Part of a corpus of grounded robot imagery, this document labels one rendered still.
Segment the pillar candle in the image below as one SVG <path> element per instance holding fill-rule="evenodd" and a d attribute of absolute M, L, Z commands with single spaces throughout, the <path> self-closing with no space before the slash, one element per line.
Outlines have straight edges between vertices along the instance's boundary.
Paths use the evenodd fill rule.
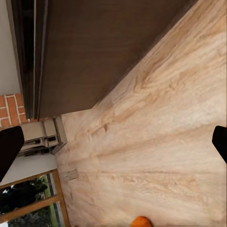
<path fill-rule="evenodd" d="M 79 177 L 77 169 L 68 171 L 67 174 L 68 174 L 67 178 L 68 178 L 69 180 L 72 180 L 72 179 L 74 179 L 74 178 Z"/>

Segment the pumpkin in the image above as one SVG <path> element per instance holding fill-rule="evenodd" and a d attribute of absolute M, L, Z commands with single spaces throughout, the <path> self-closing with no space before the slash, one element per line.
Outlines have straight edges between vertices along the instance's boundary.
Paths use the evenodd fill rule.
<path fill-rule="evenodd" d="M 133 220 L 131 227 L 152 227 L 152 226 L 150 219 L 148 219 L 145 216 L 138 216 Z"/>

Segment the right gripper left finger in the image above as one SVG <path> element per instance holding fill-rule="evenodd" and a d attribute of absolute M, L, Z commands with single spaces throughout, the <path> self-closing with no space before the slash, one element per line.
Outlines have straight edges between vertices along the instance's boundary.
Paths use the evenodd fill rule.
<path fill-rule="evenodd" d="M 0 130 L 0 183 L 25 143 L 21 126 Z"/>

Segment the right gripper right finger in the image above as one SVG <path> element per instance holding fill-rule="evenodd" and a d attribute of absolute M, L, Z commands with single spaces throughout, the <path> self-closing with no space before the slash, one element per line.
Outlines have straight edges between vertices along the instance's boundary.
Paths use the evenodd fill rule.
<path fill-rule="evenodd" d="M 212 143 L 224 159 L 227 164 L 227 128 L 223 126 L 216 126 L 213 137 Z"/>

